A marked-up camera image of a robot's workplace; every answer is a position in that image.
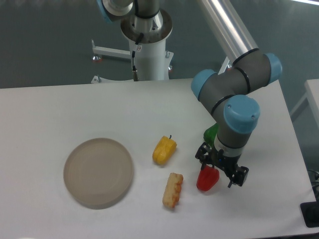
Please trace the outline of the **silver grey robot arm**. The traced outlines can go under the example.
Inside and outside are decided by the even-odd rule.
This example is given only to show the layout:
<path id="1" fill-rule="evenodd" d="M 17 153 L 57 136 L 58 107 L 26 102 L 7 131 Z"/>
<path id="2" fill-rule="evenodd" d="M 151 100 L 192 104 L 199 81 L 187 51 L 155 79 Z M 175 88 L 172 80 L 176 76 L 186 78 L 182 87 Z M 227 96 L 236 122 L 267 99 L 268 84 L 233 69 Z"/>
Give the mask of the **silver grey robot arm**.
<path id="1" fill-rule="evenodd" d="M 157 0 L 100 0 L 105 21 L 119 20 L 129 42 L 134 81 L 168 78 L 169 57 L 165 41 L 172 31 L 170 15 Z M 230 185 L 242 186 L 248 168 L 238 160 L 260 116 L 258 103 L 249 94 L 279 79 L 282 65 L 272 53 L 262 53 L 232 4 L 227 0 L 198 2 L 212 32 L 228 57 L 222 73 L 206 69 L 197 73 L 191 90 L 215 124 L 204 133 L 195 157 L 201 163 L 197 188 L 210 190 L 220 171 Z"/>

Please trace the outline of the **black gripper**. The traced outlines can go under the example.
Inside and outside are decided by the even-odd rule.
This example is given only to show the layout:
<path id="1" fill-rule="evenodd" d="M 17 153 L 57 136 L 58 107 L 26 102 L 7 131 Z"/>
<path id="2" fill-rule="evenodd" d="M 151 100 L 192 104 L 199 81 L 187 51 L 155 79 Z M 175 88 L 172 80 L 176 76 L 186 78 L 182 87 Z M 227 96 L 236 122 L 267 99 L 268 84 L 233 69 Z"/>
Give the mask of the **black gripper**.
<path id="1" fill-rule="evenodd" d="M 201 170 L 203 170 L 207 164 L 213 164 L 217 168 L 224 171 L 224 173 L 230 180 L 228 188 L 230 188 L 232 185 L 242 187 L 247 179 L 249 168 L 238 166 L 237 163 L 241 155 L 238 155 L 236 157 L 227 157 L 224 156 L 223 153 L 224 151 L 222 149 L 217 151 L 215 148 L 213 148 L 211 151 L 211 147 L 206 142 L 204 142 L 198 148 L 195 154 L 195 158 L 198 159 L 201 163 Z"/>

